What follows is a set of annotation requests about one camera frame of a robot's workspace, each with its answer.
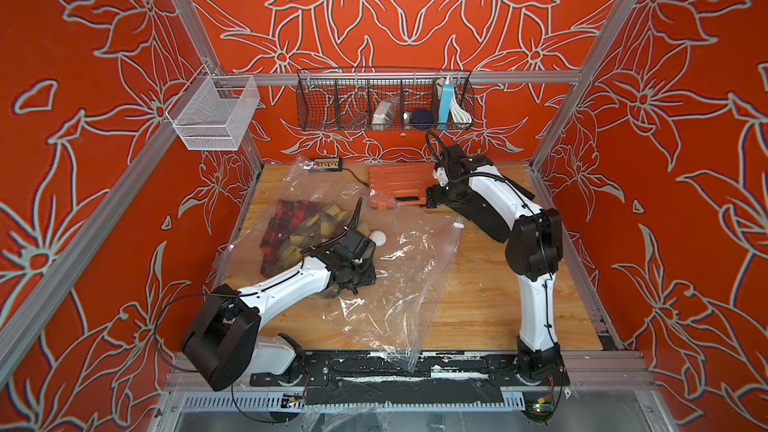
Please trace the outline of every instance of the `wire basket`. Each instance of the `wire basket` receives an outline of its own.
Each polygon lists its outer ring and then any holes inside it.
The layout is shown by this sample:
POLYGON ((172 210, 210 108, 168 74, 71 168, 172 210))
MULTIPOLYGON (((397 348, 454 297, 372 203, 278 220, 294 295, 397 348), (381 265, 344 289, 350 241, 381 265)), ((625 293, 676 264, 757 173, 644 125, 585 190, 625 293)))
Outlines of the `wire basket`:
POLYGON ((302 130, 465 130, 475 123, 475 90, 464 70, 414 70, 398 67, 302 69, 298 72, 296 113, 302 130), (454 98, 469 119, 448 114, 439 120, 440 79, 451 77, 454 98), (375 120, 382 101, 394 102, 390 122, 375 120), (411 120, 418 112, 419 123, 411 120))
POLYGON ((174 120, 174 129, 189 150, 237 150, 259 100, 253 77, 235 98, 222 98, 207 77, 174 120))

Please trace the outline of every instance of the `orange toolbox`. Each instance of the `orange toolbox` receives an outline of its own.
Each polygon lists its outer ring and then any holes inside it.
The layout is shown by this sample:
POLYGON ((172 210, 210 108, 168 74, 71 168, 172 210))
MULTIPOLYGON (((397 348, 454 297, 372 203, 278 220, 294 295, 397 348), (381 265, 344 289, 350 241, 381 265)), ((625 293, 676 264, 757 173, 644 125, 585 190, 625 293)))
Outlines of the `orange toolbox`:
POLYGON ((397 203, 425 206, 427 188, 437 183, 432 176, 434 169, 434 162, 371 166, 368 169, 371 207, 385 210, 397 203))

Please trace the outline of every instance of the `power strip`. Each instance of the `power strip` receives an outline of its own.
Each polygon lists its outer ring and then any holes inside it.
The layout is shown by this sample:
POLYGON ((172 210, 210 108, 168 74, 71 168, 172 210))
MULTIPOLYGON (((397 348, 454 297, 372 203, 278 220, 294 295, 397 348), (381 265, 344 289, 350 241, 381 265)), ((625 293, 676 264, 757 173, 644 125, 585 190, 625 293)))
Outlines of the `power strip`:
POLYGON ((310 160, 314 165, 310 172, 340 172, 343 170, 341 157, 318 157, 310 160))

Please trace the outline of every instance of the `red plaid fabric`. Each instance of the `red plaid fabric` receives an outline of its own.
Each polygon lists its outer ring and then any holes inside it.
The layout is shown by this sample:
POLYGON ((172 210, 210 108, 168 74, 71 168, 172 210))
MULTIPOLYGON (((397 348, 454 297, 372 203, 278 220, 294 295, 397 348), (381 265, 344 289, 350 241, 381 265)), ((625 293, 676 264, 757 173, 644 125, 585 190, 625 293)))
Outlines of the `red plaid fabric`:
POLYGON ((261 250, 264 252, 264 260, 261 263, 261 274, 264 277, 272 277, 282 272, 276 270, 278 254, 291 233, 308 218, 322 210, 323 204, 307 200, 296 202, 280 200, 277 203, 275 215, 270 218, 269 227, 261 239, 261 250))

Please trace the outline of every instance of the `white ball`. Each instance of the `white ball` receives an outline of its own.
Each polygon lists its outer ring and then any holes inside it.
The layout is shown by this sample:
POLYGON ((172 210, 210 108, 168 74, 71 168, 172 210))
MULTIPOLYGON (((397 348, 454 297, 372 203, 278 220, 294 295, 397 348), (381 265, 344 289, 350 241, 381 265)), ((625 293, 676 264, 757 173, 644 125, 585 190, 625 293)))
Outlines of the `white ball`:
POLYGON ((386 234, 380 230, 375 230, 371 232, 371 240, 373 240, 377 247, 381 247, 386 244, 386 234))

